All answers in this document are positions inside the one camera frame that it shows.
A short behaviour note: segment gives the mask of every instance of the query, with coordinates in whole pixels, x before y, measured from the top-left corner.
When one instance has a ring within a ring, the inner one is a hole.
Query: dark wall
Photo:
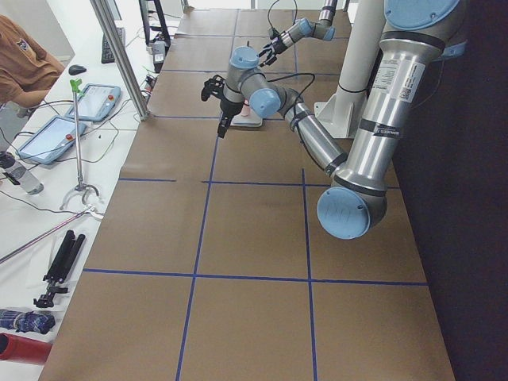
[[[508,380],[507,3],[471,4],[467,53],[444,64],[394,156],[457,381]]]

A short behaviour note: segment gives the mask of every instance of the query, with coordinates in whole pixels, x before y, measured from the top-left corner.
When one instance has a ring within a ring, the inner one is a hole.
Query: table
[[[350,33],[335,22],[265,72],[315,72],[305,100],[325,100]],[[182,19],[40,381],[453,380],[395,173],[383,222],[341,241],[315,212],[329,179],[282,118],[217,139],[203,82],[267,27],[266,10]]]
[[[125,27],[126,32],[126,51],[137,81],[141,84],[145,76],[151,74],[150,71],[153,70],[152,57],[146,52],[144,38],[139,34],[139,25],[124,23],[122,26]],[[93,192],[89,193],[87,201],[97,206],[99,212],[105,212],[117,183],[120,168],[136,135],[139,119],[133,103],[127,102],[129,93],[125,88],[117,65],[115,63],[102,64],[100,62],[102,31],[93,30],[90,35],[83,38],[85,39],[83,49],[76,52],[69,65],[81,64],[87,68],[87,71],[74,77],[65,71],[50,90],[45,101],[72,100],[69,79],[80,78],[83,81],[81,88],[87,83],[105,83],[117,85],[121,88],[121,98],[113,110],[113,113],[119,112],[111,120],[113,124],[105,123],[102,127],[96,129],[98,124],[92,125],[87,122],[89,128],[82,138],[82,157],[85,160],[96,161],[103,156],[97,163],[83,162],[83,174],[84,182],[96,186],[100,192],[99,198],[96,198]],[[65,103],[55,104],[54,109],[48,106],[39,108],[29,119],[23,131],[36,132],[56,114],[56,111],[65,114],[70,105],[70,103]],[[27,136],[19,136],[13,145],[20,147],[27,139]],[[75,157],[74,147],[61,156],[60,160],[72,157]],[[65,194],[78,183],[75,160],[54,163],[48,166],[40,165],[35,167],[32,172],[44,184],[44,190],[40,194],[30,196],[19,187],[11,186],[6,180],[0,186],[0,190],[16,198],[31,202],[40,208],[58,211]],[[80,196],[81,194],[75,192],[65,210],[73,212],[83,210],[84,205],[81,203]],[[19,201],[7,198],[4,194],[0,194],[0,210],[2,210],[3,221],[2,229],[0,229],[0,241],[2,242],[0,256],[21,247],[24,243],[71,216],[71,214],[41,212]],[[0,267],[0,308],[32,310],[34,308],[33,298],[39,298],[39,295],[44,294],[46,291],[47,283],[42,282],[42,277],[47,272],[52,256],[54,257],[56,254],[67,230],[73,229],[76,236],[82,233],[87,237],[68,278],[67,285],[70,292],[57,295],[55,297],[56,306],[48,309],[56,317],[56,326],[46,335],[37,333],[18,334],[41,341],[54,341],[100,224],[99,220],[90,215],[83,216],[8,260]],[[13,331],[6,329],[0,329],[0,331],[13,333]],[[0,362],[2,378],[13,381],[38,379],[41,369],[42,367],[37,365],[17,364],[9,361]]]

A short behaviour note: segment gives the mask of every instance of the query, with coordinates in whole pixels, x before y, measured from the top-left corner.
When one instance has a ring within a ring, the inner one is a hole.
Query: red cylinder
[[[43,365],[52,345],[27,337],[0,333],[0,360]]]

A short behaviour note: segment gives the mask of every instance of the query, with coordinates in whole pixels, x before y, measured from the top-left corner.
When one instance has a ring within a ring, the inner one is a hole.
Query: white desk
[[[137,82],[142,83],[148,74],[148,70],[153,70],[152,57],[146,52],[144,39],[137,38],[139,25],[135,25],[132,28],[128,25],[123,26],[125,26],[126,32],[126,51]],[[69,79],[81,78],[83,87],[87,83],[104,83],[118,85],[122,89],[121,99],[113,111],[115,113],[121,104],[126,99],[129,99],[129,93],[125,88],[117,65],[115,63],[101,64],[100,62],[102,31],[96,30],[84,38],[87,41],[83,45],[82,51],[76,53],[70,65],[81,64],[87,68],[87,71],[74,77],[71,77],[65,71],[51,89],[46,101],[72,99]],[[55,106],[55,109],[60,114],[65,114],[69,106],[70,104]],[[40,108],[30,118],[23,130],[35,132],[54,115],[55,111],[50,107]],[[88,133],[82,139],[82,157],[85,160],[96,160],[105,152],[112,139],[117,135],[113,147],[107,151],[102,160],[95,164],[83,162],[84,182],[96,186],[100,192],[99,198],[95,197],[93,191],[89,192],[87,201],[97,206],[99,212],[106,211],[118,179],[118,173],[137,131],[139,117],[133,103],[128,102],[112,122],[118,128],[118,131],[111,124],[105,123],[103,127]],[[28,137],[18,137],[13,145],[20,147],[27,139]],[[75,157],[74,147],[70,148],[60,159],[69,157]],[[50,166],[40,165],[33,169],[33,174],[44,184],[44,190],[40,194],[34,196],[28,195],[19,187],[12,186],[7,180],[4,180],[0,184],[0,190],[16,198],[31,202],[40,208],[58,210],[65,194],[78,183],[75,160],[54,163]],[[65,209],[79,212],[83,208],[81,194],[75,192],[75,195],[70,199]],[[71,214],[41,212],[22,202],[7,198],[4,194],[0,194],[0,210],[2,211],[2,227],[0,228],[0,242],[2,242],[2,246],[0,248],[0,257],[21,247],[34,237],[50,230],[71,216]],[[7,329],[0,329],[0,333],[19,334],[40,341],[53,341],[55,339],[99,226],[100,221],[90,215],[85,215],[0,265],[0,308],[25,311],[36,310],[34,309],[33,299],[39,298],[46,291],[48,284],[42,282],[42,277],[47,272],[52,257],[56,254],[65,233],[67,230],[73,229],[76,236],[78,234],[86,235],[86,240],[81,248],[79,257],[76,260],[72,273],[68,277],[69,281],[67,285],[70,287],[69,293],[57,295],[54,299],[56,306],[47,309],[47,311],[51,311],[55,316],[56,326],[46,335],[15,333]],[[10,381],[37,380],[41,370],[42,367],[37,365],[0,361],[1,378]]]

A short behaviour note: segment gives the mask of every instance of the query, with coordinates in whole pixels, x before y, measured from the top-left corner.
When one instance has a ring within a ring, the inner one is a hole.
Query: reacher grabber tool
[[[51,233],[54,233],[56,230],[64,227],[65,225],[69,224],[70,222],[73,222],[74,220],[77,220],[78,218],[80,218],[81,216],[83,216],[85,214],[89,214],[90,216],[92,216],[93,218],[96,218],[98,220],[102,220],[102,217],[103,217],[102,214],[97,212],[97,210],[95,209],[95,206],[93,206],[93,205],[87,205],[87,207],[83,211],[81,211],[79,213],[76,213],[75,215],[73,215],[72,217],[68,218],[65,221],[60,222],[57,226],[51,228],[47,232],[42,233],[41,235],[35,237],[34,239],[32,239],[31,241],[27,242],[26,244],[24,244],[20,248],[17,248],[16,250],[10,252],[6,256],[3,256],[2,258],[0,258],[0,264],[3,264],[7,260],[10,260],[11,258],[16,256],[20,252],[23,252],[24,250],[26,250],[30,246],[35,245],[37,242],[43,240],[45,237],[49,236]]]
[[[64,210],[67,205],[69,198],[71,198],[71,194],[76,192],[83,192],[81,196],[81,203],[83,205],[87,204],[87,192],[89,189],[95,192],[95,195],[98,197],[98,189],[90,184],[85,184],[83,182],[83,161],[81,158],[81,136],[79,134],[79,113],[78,113],[78,93],[81,91],[79,89],[79,85],[81,84],[81,79],[71,79],[71,87],[72,87],[72,101],[74,104],[74,124],[75,124],[75,145],[76,145],[76,163],[78,168],[78,185],[76,185],[73,189],[68,191],[62,201],[62,205],[60,206],[60,210]]]

